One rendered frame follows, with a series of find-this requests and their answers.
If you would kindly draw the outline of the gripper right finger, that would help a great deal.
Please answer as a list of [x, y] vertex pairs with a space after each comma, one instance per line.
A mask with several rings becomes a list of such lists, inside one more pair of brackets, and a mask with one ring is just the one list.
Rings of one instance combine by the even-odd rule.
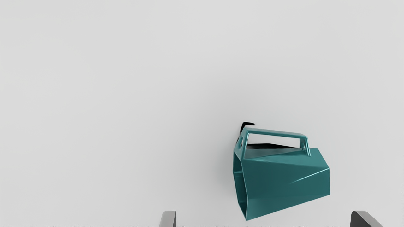
[[363, 210], [352, 211], [350, 227], [383, 227], [372, 215]]

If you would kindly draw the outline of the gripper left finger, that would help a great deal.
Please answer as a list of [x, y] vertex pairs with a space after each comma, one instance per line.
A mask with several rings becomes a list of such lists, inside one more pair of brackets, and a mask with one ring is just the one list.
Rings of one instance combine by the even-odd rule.
[[177, 227], [176, 211], [164, 211], [161, 216], [159, 227]]

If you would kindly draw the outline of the teal faceted mug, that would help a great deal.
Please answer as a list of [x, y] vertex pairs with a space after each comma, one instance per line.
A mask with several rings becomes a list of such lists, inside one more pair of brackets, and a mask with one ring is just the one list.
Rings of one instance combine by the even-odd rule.
[[[251, 135], [297, 138], [299, 147], [249, 144]], [[234, 148], [233, 176], [247, 221], [330, 194], [329, 166], [300, 133], [243, 128]]]

